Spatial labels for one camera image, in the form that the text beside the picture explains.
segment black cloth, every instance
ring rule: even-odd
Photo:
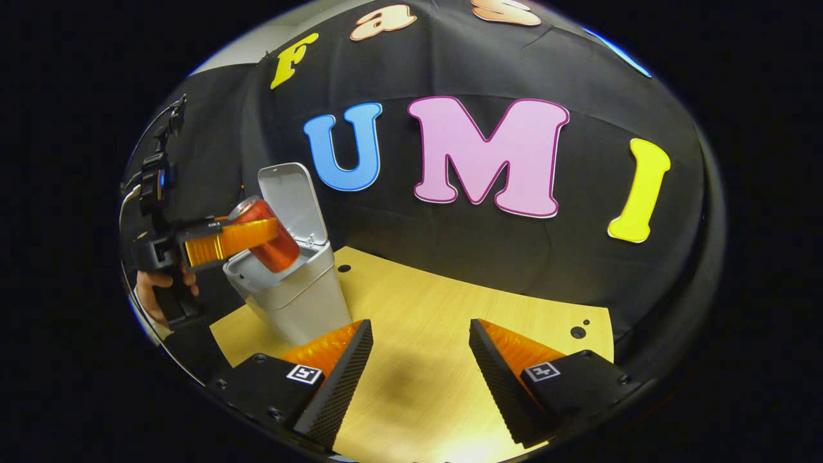
[[[349,40],[357,19],[391,4],[354,7],[257,66],[195,74],[175,90],[168,102],[186,92],[189,106],[183,136],[169,141],[179,163],[169,217],[224,215],[242,197],[241,185],[246,194],[259,194],[260,168],[297,161],[312,176],[335,250],[350,246],[506,292],[606,306],[615,341],[623,339],[683,277],[705,225],[704,153],[686,108],[659,79],[643,76],[579,26],[544,9],[534,11],[541,25],[523,27],[482,21],[465,2],[412,0],[412,25]],[[292,64],[295,74],[272,90],[277,55],[312,32],[319,38]],[[474,205],[459,187],[453,203],[416,198],[421,133],[407,107],[435,95],[458,98],[486,137],[517,99],[563,105],[570,121],[557,149],[553,192],[559,213],[548,219],[513,215],[498,209],[491,194]],[[337,162],[352,168],[354,133],[342,114],[372,101],[383,106],[376,121],[379,177],[362,191],[332,189],[314,170],[303,126],[334,115]],[[639,245],[607,234],[634,178],[632,138],[657,144],[672,160],[651,235]],[[138,149],[126,178],[150,150]],[[491,193],[505,181],[503,171]],[[449,182],[460,185],[452,168]],[[221,308],[212,313],[219,315],[238,304],[226,279],[215,273],[215,305]]]

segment red can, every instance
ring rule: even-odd
[[[268,203],[260,199],[259,196],[250,196],[244,199],[229,214],[231,223],[253,222],[271,217],[277,216],[274,215],[274,211]],[[255,246],[250,251],[273,273],[288,269],[295,263],[297,256],[300,255],[300,247],[297,245],[297,241],[291,237],[280,219],[277,219],[277,238],[260,246]]]

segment white trash can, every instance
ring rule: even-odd
[[[258,316],[288,343],[303,345],[351,323],[337,281],[334,253],[309,171],[298,162],[258,172],[263,199],[300,246],[289,268],[274,274],[249,250],[223,264],[223,272]]]

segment trash can lid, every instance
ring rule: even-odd
[[[315,245],[328,241],[326,223],[305,166],[288,162],[264,167],[258,172],[258,183],[263,199],[297,241]]]

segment letter m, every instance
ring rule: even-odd
[[[423,180],[414,193],[432,203],[451,203],[458,191],[449,184],[449,162],[472,204],[479,204],[508,166],[506,185],[495,204],[529,217],[553,217],[551,197],[560,127],[569,122],[563,106],[542,100],[517,100],[489,139],[456,98],[432,96],[413,101],[423,139]]]

